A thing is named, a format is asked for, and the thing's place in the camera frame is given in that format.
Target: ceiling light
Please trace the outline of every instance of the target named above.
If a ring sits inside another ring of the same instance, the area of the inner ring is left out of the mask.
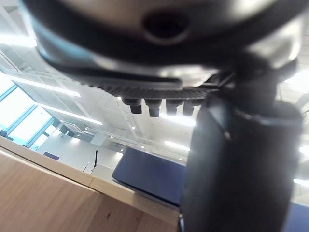
[[[299,91],[302,93],[308,93],[309,92],[308,76],[309,76],[309,71],[302,71],[302,72],[296,73],[293,77],[285,80],[284,82],[289,84],[296,91]]]
[[[164,143],[168,146],[173,147],[173,148],[177,148],[177,149],[184,150],[184,151],[190,151],[190,148],[183,146],[183,145],[180,145],[180,144],[177,144],[177,143],[174,143],[174,142],[171,142],[171,141],[165,141]]]
[[[309,146],[301,146],[299,151],[306,156],[309,156]]]
[[[299,179],[294,179],[293,181],[294,181],[294,183],[296,183],[296,184],[309,187],[309,181],[306,181],[306,180],[299,180]]]
[[[59,93],[65,93],[65,94],[68,94],[68,95],[71,95],[71,96],[75,96],[75,97],[81,96],[78,92],[73,91],[73,90],[68,90],[68,89],[65,89],[65,88],[59,88],[59,87],[55,87],[55,86],[50,86],[50,85],[46,85],[46,84],[43,84],[43,83],[26,80],[26,79],[23,79],[23,78],[20,78],[20,77],[6,75],[6,74],[3,74],[3,73],[1,75],[3,77],[6,77],[6,78],[8,78],[12,81],[16,81],[16,82],[19,82],[19,83],[23,83],[23,84],[27,84],[27,85],[31,85],[31,86],[36,86],[36,87],[40,87],[40,88],[45,88],[45,89],[49,89],[49,90],[56,91],[56,92],[59,92]]]
[[[24,47],[36,47],[37,42],[29,36],[21,35],[0,35],[0,44],[18,45]]]
[[[57,108],[54,108],[54,107],[51,107],[51,106],[48,106],[48,105],[43,105],[43,104],[40,104],[40,103],[37,103],[37,102],[35,102],[34,104],[36,104],[37,106],[40,106],[40,107],[42,107],[44,109],[56,111],[56,112],[61,113],[61,114],[65,114],[65,115],[69,115],[71,117],[79,118],[81,120],[85,120],[85,121],[88,121],[88,122],[92,122],[92,123],[96,123],[96,124],[99,124],[99,125],[103,125],[103,123],[101,123],[100,121],[97,121],[97,120],[94,120],[94,119],[91,119],[91,118],[88,118],[88,117],[84,117],[84,116],[81,116],[81,115],[73,114],[73,113],[70,113],[70,112],[67,112],[67,111],[64,111],[64,110],[59,110]]]
[[[168,116],[166,114],[160,114],[160,117],[173,121],[174,123],[181,124],[184,126],[189,126],[189,127],[193,127],[196,124],[193,118],[190,118],[187,116]]]
[[[80,139],[78,139],[78,138],[72,138],[72,143],[78,143],[80,141]]]

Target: window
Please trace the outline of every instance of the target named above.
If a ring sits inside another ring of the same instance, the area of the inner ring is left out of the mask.
[[[9,79],[0,77],[0,96],[13,85],[14,83]]]
[[[20,88],[15,89],[10,95],[0,101],[0,128],[6,130],[27,109],[33,106],[34,101]]]
[[[53,125],[50,125],[46,130],[45,133],[48,135],[52,135],[56,130],[56,127],[54,127]]]
[[[37,151],[39,147],[46,141],[48,137],[44,134],[41,134],[39,138],[34,142],[34,144],[30,147],[32,151]]]
[[[13,131],[9,137],[20,145],[26,143],[51,119],[51,115],[43,108],[37,107]]]

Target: wooden desk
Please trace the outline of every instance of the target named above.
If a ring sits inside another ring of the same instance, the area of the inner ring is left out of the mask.
[[[1,137],[0,185],[1,232],[176,230],[177,211]]]

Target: ceiling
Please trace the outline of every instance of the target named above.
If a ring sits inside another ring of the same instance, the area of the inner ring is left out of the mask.
[[[27,34],[16,5],[15,0],[0,0],[0,33]],[[306,28],[303,46],[298,57],[301,70],[309,69],[309,23]],[[164,141],[172,141],[189,147],[192,127],[176,124],[160,117],[149,117],[148,107],[144,103],[141,115],[131,114],[129,107],[116,97],[101,89],[81,85],[47,65],[35,48],[0,44],[0,65],[6,67],[6,72],[12,75],[79,92],[81,97],[71,97],[51,90],[19,84],[35,101],[101,121],[103,126],[49,111],[57,119],[73,123],[81,130],[89,127],[89,131],[93,134],[100,132],[113,136],[112,140],[116,143],[137,149],[144,146],[145,151],[172,160],[179,161],[179,158],[182,158],[183,162],[186,162],[188,154],[186,151],[166,146]],[[280,85],[277,94],[279,99],[292,103],[297,102],[301,96],[302,93],[293,90],[285,83]],[[307,109],[309,109],[309,104],[303,108],[303,110]],[[166,111],[164,102],[160,111],[162,113]],[[181,115],[181,111],[182,106],[178,107],[178,114]],[[195,107],[193,118],[196,117],[198,111],[199,107]]]

